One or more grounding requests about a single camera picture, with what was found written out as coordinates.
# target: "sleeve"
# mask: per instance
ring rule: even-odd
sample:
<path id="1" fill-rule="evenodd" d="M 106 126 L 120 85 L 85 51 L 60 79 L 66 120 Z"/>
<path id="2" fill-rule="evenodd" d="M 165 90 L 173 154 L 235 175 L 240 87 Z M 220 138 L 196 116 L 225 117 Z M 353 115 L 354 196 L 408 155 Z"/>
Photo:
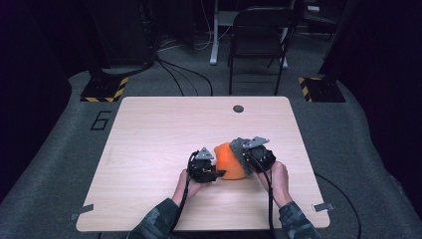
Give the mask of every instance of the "sleeve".
<path id="1" fill-rule="evenodd" d="M 170 198 L 166 198 L 150 210 L 142 221 L 130 231 L 126 238 L 166 238 L 176 217 L 178 208 Z"/>
<path id="2" fill-rule="evenodd" d="M 279 212 L 283 231 L 290 239 L 322 238 L 296 202 L 286 204 L 280 208 Z"/>

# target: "person's left hand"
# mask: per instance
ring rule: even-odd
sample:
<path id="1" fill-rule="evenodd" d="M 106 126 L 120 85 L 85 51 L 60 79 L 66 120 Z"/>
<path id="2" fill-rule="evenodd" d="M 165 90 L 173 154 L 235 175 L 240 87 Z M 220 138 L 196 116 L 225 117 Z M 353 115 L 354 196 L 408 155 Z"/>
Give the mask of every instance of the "person's left hand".
<path id="1" fill-rule="evenodd" d="M 180 206 L 183 198 L 184 188 L 186 186 L 186 169 L 183 169 L 180 172 L 179 181 L 177 182 L 176 190 L 174 190 L 173 197 L 171 198 L 177 206 Z M 211 182 L 199 183 L 195 180 L 190 180 L 188 187 L 187 199 L 192 198 L 198 193 L 201 188 L 208 187 L 211 185 Z"/>

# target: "gray carpet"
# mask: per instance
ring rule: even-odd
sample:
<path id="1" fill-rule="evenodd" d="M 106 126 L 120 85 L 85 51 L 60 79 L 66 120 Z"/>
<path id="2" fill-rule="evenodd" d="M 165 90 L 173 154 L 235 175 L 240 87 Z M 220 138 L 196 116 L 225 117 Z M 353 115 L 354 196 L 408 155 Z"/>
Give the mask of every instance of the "gray carpet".
<path id="1" fill-rule="evenodd" d="M 295 35 L 288 52 L 289 67 L 284 70 L 279 96 L 290 99 L 315 172 L 337 185 L 351 200 L 361 221 L 361 238 L 421 238 L 422 223 L 408 202 L 405 192 L 383 168 L 373 147 L 365 114 L 353 95 L 342 85 L 344 104 L 307 103 L 298 78 L 317 77 L 327 47 L 326 37 Z M 211 46 L 198 51 L 186 46 L 160 50 L 158 56 L 206 76 L 214 96 L 227 96 L 229 68 L 228 43 L 220 44 L 219 63 L 209 65 Z M 271 96 L 275 87 L 272 69 L 247 62 L 235 62 L 235 96 Z M 251 69 L 269 74 L 252 75 Z M 113 69 L 124 72 L 129 69 Z M 208 84 L 195 75 L 178 73 L 186 96 L 209 96 Z M 80 73 L 70 78 L 73 94 L 50 136 L 0 206 L 0 238 L 98 238 L 97 233 L 81 233 L 71 213 L 80 208 L 120 101 L 82 103 L 80 93 L 90 76 Z M 154 64 L 129 78 L 123 91 L 128 96 L 180 96 L 170 75 Z M 90 130 L 100 111 L 109 122 L 105 130 Z M 345 197 L 334 186 L 317 178 L 322 196 L 335 209 L 330 225 L 321 229 L 324 238 L 356 238 L 356 216 Z M 190 238 L 264 238 L 262 232 L 185 233 Z M 102 238 L 122 238 L 125 232 L 103 233 Z M 281 232 L 278 237 L 285 238 Z"/>

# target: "orange object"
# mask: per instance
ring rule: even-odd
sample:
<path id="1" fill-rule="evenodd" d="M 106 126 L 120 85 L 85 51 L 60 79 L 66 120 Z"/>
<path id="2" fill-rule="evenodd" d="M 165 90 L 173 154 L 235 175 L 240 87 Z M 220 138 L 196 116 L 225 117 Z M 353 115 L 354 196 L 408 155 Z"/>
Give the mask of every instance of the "orange object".
<path id="1" fill-rule="evenodd" d="M 214 151 L 217 160 L 216 169 L 226 170 L 223 179 L 235 180 L 242 179 L 247 176 L 239 160 L 230 148 L 229 142 L 216 146 Z"/>

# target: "wire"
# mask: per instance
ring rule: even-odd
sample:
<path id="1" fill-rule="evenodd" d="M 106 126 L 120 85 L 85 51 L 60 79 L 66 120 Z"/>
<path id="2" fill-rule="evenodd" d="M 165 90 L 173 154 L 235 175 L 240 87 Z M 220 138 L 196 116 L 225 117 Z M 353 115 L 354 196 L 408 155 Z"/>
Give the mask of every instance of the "wire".
<path id="1" fill-rule="evenodd" d="M 275 239 L 276 238 L 276 231 L 274 230 L 274 224 L 273 224 L 273 200 L 274 200 L 273 187 L 272 187 L 273 171 L 270 168 L 270 176 L 271 176 L 271 179 L 270 179 L 268 177 L 266 170 L 261 165 L 261 163 L 255 157 L 252 157 L 252 158 L 257 162 L 258 166 L 260 167 L 261 171 L 264 173 L 264 176 L 267 180 L 267 184 L 268 184 L 268 223 L 270 225 L 271 236 Z"/>
<path id="2" fill-rule="evenodd" d="M 177 222 L 179 221 L 180 216 L 181 216 L 181 214 L 182 214 L 183 207 L 184 207 L 184 204 L 185 204 L 185 202 L 186 202 L 187 195 L 188 195 L 188 193 L 189 193 L 189 182 L 190 182 L 189 164 L 190 164 L 190 162 L 192 161 L 193 157 L 194 157 L 196 154 L 198 154 L 198 152 L 199 152 L 199 151 L 194 151 L 194 152 L 192 152 L 192 154 L 190 154 L 189 160 L 188 160 L 188 162 L 187 162 L 187 166 L 186 166 L 186 184 L 185 184 L 185 188 L 184 188 L 184 191 L 183 191 L 182 201 L 180 202 L 179 209 L 177 210 L 176 217 L 174 218 L 173 224 L 171 225 L 171 228 L 170 228 L 170 230 L 168 231 L 168 234 L 170 234 L 170 232 L 172 232 L 172 231 L 173 231 L 173 229 L 176 227 Z"/>
<path id="3" fill-rule="evenodd" d="M 189 81 L 189 79 L 187 79 L 187 77 L 184 75 L 184 74 L 182 74 L 181 72 L 179 72 L 179 71 L 177 71 L 176 69 L 174 69 L 174 67 L 172 67 L 172 66 L 170 66 L 170 65 L 167 65 L 166 63 L 163 63 L 164 65 L 166 65 L 167 67 L 169 67 L 169 68 L 171 68 L 171 70 L 173 70 L 173 71 L 175 71 L 176 73 L 178 73 L 179 75 L 181 75 L 189 84 L 190 84 L 190 86 L 192 86 L 192 88 L 193 88 L 193 90 L 195 91 L 195 93 L 196 93 L 196 96 L 197 97 L 199 97 L 199 94 L 198 94 L 198 90 L 196 90 L 196 88 L 195 88 L 195 86 L 193 86 L 193 84 L 192 84 L 192 82 L 191 81 Z"/>
<path id="4" fill-rule="evenodd" d="M 209 87 L 210 87 L 210 96 L 211 96 L 211 97 L 212 97 L 212 96 L 214 96 L 214 90 L 213 90 L 213 88 L 212 88 L 211 82 L 210 82 L 210 80 L 209 80 L 208 78 L 206 78 L 205 76 L 203 76 L 203 75 L 201 75 L 201 74 L 199 74 L 199 73 L 197 73 L 197 72 L 191 71 L 191 70 L 189 70 L 189 69 L 182 68 L 182 67 L 180 67 L 180 66 L 174 65 L 174 64 L 169 63 L 169 62 L 167 62 L 167 61 L 165 61 L 165 60 L 159 59 L 158 57 L 156 58 L 156 61 L 157 61 L 159 64 L 161 64 L 161 66 L 162 66 L 162 64 L 164 63 L 164 64 L 166 64 L 166 65 L 169 65 L 169 66 L 172 66 L 172 67 L 175 67 L 175 68 L 178 68 L 178 69 L 184 70 L 184 71 L 186 71 L 186 72 L 189 72 L 189 73 L 195 74 L 195 75 L 199 76 L 200 78 L 204 79 L 204 80 L 208 83 L 208 85 L 209 85 Z"/>
<path id="5" fill-rule="evenodd" d="M 326 182 L 328 182 L 329 184 L 331 184 L 331 186 L 333 186 L 335 189 L 337 189 L 344 196 L 344 198 L 347 200 L 348 204 L 350 205 L 351 209 L 354 212 L 354 215 L 356 216 L 356 220 L 357 220 L 357 238 L 360 239 L 360 236 L 362 234 L 362 224 L 360 222 L 359 214 L 357 213 L 357 210 L 354 207 L 353 203 L 351 202 L 350 198 L 348 198 L 348 196 L 337 185 L 335 185 L 332 181 L 328 180 L 327 178 L 325 178 L 324 176 L 320 175 L 319 173 L 314 172 L 314 174 L 317 177 L 319 177 L 319 178 L 325 180 Z"/>
<path id="6" fill-rule="evenodd" d="M 176 77 L 174 77 L 174 75 L 164 66 L 164 64 L 162 64 L 161 63 L 161 61 L 157 61 L 158 63 L 159 63 L 159 65 L 161 65 L 161 67 L 165 70 L 165 71 L 167 71 L 168 72 L 168 74 L 170 74 L 171 75 L 171 77 L 173 77 L 173 80 L 174 80 L 174 82 L 176 83 L 176 85 L 177 85 L 177 87 L 179 88 L 179 91 L 180 91 L 180 94 L 182 95 L 182 97 L 184 97 L 184 94 L 183 94 L 183 91 L 182 91 L 182 89 L 180 88 L 180 84 L 179 84 L 179 82 L 177 82 L 177 79 L 176 79 Z"/>

